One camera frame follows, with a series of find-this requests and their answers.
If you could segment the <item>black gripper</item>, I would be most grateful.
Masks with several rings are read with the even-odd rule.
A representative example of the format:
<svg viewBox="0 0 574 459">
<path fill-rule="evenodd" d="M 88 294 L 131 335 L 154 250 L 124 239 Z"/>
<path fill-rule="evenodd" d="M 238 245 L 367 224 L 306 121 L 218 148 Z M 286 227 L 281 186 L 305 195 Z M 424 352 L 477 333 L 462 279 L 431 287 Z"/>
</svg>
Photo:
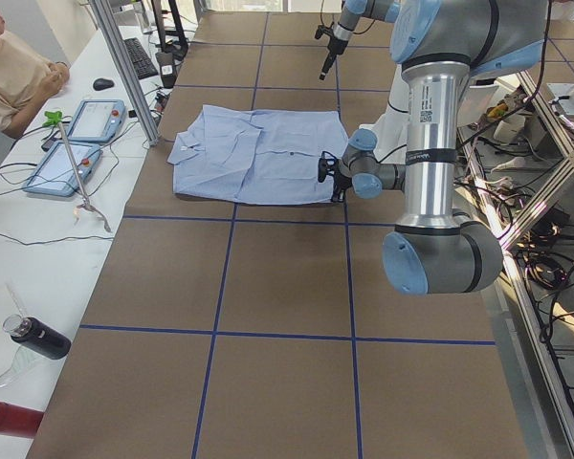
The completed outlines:
<svg viewBox="0 0 574 459">
<path fill-rule="evenodd" d="M 330 37 L 329 43 L 327 45 L 328 55 L 321 67 L 320 80 L 325 80 L 327 74 L 335 63 L 336 58 L 344 53 L 347 44 L 347 40 L 342 40 L 334 35 Z"/>
<path fill-rule="evenodd" d="M 345 198 L 346 191 L 352 187 L 352 179 L 343 176 L 342 174 L 334 174 L 333 178 L 333 191 L 331 196 L 332 203 L 342 203 Z"/>
</svg>

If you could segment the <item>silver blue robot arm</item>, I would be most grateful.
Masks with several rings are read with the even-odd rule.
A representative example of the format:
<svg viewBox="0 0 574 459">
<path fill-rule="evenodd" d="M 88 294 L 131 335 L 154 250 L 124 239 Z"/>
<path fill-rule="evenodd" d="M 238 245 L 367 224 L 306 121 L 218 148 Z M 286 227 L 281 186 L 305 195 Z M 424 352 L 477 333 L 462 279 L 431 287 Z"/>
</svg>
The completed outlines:
<svg viewBox="0 0 574 459">
<path fill-rule="evenodd" d="M 329 32 L 327 65 L 341 55 L 361 18 L 389 22 L 392 60 L 408 86 L 406 156 L 384 164 L 376 135 L 353 133 L 340 157 L 323 152 L 318 177 L 371 199 L 401 189 L 405 210 L 383 242 L 389 283 L 406 295 L 486 288 L 503 263 L 500 244 L 482 223 L 453 206 L 458 110 L 472 80 L 526 70 L 544 54 L 548 1 L 346 1 Z"/>
<path fill-rule="evenodd" d="M 394 23 L 401 9 L 400 1 L 387 0 L 347 0 L 342 2 L 339 19 L 329 26 L 321 22 L 315 31 L 315 38 L 329 37 L 328 54 L 320 70 L 320 80 L 325 80 L 336 58 L 342 55 L 354 34 L 360 19 Z"/>
</svg>

